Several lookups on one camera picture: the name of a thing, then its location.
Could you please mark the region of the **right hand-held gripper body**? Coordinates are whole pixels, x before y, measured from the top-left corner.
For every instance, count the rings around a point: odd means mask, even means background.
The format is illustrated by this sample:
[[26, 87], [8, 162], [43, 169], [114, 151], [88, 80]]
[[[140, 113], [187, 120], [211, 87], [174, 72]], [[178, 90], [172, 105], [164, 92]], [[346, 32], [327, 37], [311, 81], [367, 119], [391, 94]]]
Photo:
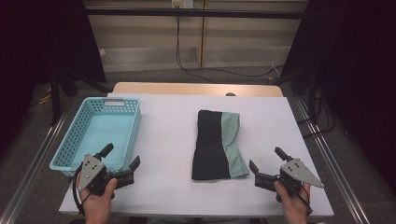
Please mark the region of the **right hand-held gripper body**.
[[297, 195], [303, 183], [323, 189], [324, 184], [299, 159], [292, 159], [280, 166], [278, 175], [267, 175], [260, 171], [254, 175], [254, 185], [258, 188], [276, 191], [274, 183], [280, 182], [288, 194]]

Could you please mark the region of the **black and green cloth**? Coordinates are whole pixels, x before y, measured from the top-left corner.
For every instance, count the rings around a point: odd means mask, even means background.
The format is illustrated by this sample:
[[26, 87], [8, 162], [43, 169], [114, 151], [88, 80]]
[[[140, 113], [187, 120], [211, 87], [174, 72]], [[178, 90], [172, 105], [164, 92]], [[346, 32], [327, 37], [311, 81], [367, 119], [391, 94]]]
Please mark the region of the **black and green cloth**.
[[191, 179], [196, 181], [241, 178], [249, 175], [238, 149], [240, 115], [200, 110]]

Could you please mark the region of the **person's right hand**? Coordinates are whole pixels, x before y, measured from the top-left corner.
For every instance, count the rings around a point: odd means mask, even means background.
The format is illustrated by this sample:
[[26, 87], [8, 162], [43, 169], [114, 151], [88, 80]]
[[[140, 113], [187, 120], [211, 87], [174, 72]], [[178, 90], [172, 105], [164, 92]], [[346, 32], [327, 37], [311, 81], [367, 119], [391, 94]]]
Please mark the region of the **person's right hand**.
[[307, 221], [307, 207], [298, 197], [290, 197], [286, 188], [278, 181], [274, 183], [282, 201], [284, 218], [300, 218]]

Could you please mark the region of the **black horizontal bar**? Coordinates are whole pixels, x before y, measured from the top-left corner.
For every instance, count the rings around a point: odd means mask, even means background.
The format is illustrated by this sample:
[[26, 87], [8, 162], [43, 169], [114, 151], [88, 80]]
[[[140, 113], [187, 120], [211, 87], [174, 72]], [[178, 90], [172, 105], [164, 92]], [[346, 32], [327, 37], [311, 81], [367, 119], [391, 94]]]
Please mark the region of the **black horizontal bar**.
[[169, 17], [213, 17], [213, 18], [250, 18], [250, 19], [286, 19], [300, 20], [307, 17], [303, 12], [283, 11], [246, 11], [215, 9], [175, 9], [175, 8], [116, 8], [86, 7], [89, 15], [114, 16], [169, 16]]

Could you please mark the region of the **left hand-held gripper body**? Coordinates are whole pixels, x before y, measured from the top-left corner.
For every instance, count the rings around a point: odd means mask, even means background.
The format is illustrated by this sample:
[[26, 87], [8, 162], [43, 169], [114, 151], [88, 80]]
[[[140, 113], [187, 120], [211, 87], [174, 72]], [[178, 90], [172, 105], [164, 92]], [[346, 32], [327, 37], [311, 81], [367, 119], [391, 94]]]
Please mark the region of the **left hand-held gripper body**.
[[117, 189], [134, 183], [135, 161], [125, 171], [109, 172], [99, 155], [87, 154], [81, 165], [80, 179], [77, 190], [82, 192], [88, 189], [95, 195], [102, 195], [109, 181], [113, 178], [118, 180]]

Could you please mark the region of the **person's left hand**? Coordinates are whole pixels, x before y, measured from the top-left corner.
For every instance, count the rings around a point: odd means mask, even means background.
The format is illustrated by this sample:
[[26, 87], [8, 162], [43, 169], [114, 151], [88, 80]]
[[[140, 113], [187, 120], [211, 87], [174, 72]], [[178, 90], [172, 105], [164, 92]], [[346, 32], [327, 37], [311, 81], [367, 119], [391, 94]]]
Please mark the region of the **person's left hand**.
[[118, 184], [116, 178], [112, 178], [106, 185], [105, 192], [101, 196], [93, 195], [88, 189], [79, 193], [79, 197], [84, 201], [83, 208], [85, 217], [110, 217], [112, 194]]

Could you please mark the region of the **turquoise plastic basket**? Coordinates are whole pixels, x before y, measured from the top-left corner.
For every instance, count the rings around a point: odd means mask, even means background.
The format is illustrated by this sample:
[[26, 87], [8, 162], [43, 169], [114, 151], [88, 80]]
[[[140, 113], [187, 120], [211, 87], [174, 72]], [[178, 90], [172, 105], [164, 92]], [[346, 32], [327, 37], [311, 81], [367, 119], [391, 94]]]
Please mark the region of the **turquoise plastic basket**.
[[107, 170], [126, 170], [132, 161], [140, 120], [140, 101], [136, 98], [86, 98], [49, 168], [73, 176], [87, 153], [94, 155], [112, 144], [114, 148], [103, 158]]

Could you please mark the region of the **wooden table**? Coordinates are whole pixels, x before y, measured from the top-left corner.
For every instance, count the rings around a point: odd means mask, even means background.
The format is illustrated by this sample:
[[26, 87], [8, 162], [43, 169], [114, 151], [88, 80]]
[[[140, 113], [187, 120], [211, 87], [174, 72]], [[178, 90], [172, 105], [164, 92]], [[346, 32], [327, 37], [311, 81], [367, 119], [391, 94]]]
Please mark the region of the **wooden table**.
[[227, 92], [233, 92], [236, 96], [283, 97], [278, 86], [242, 84], [119, 82], [113, 92], [214, 96], [225, 96]]

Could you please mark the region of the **black curtain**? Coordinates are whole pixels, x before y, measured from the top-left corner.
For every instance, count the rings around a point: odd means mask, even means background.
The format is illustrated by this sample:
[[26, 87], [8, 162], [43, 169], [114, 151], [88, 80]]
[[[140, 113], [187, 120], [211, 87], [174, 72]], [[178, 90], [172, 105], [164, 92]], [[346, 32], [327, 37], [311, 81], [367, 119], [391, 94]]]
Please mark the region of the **black curtain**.
[[35, 86], [56, 71], [70, 91], [75, 79], [105, 82], [83, 0], [0, 0], [0, 155], [8, 152]]
[[307, 0], [285, 75], [314, 77], [396, 195], [396, 0]]

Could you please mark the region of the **black stand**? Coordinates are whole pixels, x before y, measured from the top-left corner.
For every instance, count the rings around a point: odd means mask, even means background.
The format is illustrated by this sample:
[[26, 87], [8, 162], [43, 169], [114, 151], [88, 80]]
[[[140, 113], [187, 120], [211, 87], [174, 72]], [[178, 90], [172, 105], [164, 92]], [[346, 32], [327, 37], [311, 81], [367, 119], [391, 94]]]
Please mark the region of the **black stand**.
[[60, 90], [63, 90], [67, 96], [76, 96], [78, 93], [78, 87], [75, 84], [76, 80], [82, 81], [100, 92], [112, 92], [109, 87], [106, 87], [91, 78], [84, 77], [71, 68], [60, 66], [55, 67], [52, 71], [50, 80], [50, 96], [52, 101], [51, 126], [54, 126], [60, 120], [62, 115]]
[[280, 78], [272, 81], [272, 85], [281, 86], [289, 82], [291, 92], [294, 96], [302, 95], [308, 91], [308, 120], [316, 123], [316, 76], [309, 68], [298, 68], [291, 72], [285, 73]]

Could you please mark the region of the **metal floor rail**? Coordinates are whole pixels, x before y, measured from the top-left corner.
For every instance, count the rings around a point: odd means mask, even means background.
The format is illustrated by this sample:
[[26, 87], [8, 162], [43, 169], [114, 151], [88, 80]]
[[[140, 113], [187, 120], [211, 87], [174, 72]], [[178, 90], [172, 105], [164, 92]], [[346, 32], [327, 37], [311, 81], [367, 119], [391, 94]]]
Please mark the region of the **metal floor rail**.
[[27, 114], [21, 130], [0, 161], [0, 224], [65, 224], [58, 212], [68, 178], [49, 163], [67, 122], [44, 112]]
[[330, 147], [328, 146], [325, 137], [320, 133], [319, 126], [315, 124], [311, 118], [308, 117], [308, 106], [302, 99], [297, 100], [297, 106], [300, 109], [302, 116], [306, 119], [306, 125], [309, 129], [310, 134], [315, 140], [318, 150], [320, 151], [323, 159], [325, 160], [327, 167], [332, 174], [332, 178], [339, 189], [346, 206], [355, 220], [356, 224], [371, 224], [369, 218], [367, 217], [361, 202], [350, 187], [347, 179], [345, 178], [338, 162], [336, 161]]

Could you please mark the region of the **white table cover board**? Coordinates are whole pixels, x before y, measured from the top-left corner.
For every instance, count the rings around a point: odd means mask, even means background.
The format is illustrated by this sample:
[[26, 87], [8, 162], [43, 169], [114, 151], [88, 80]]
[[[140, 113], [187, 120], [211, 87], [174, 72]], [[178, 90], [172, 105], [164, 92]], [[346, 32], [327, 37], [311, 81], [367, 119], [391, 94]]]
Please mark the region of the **white table cover board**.
[[206, 96], [172, 94], [117, 94], [136, 98], [141, 120], [132, 160], [140, 157], [135, 182], [119, 189], [113, 202], [117, 215], [158, 217], [279, 217], [280, 203], [273, 192], [254, 185], [254, 176], [213, 181], [191, 179], [202, 109], [240, 115], [236, 141], [244, 161], [254, 161], [261, 172], [278, 173], [282, 160], [275, 148], [315, 165], [284, 97]]

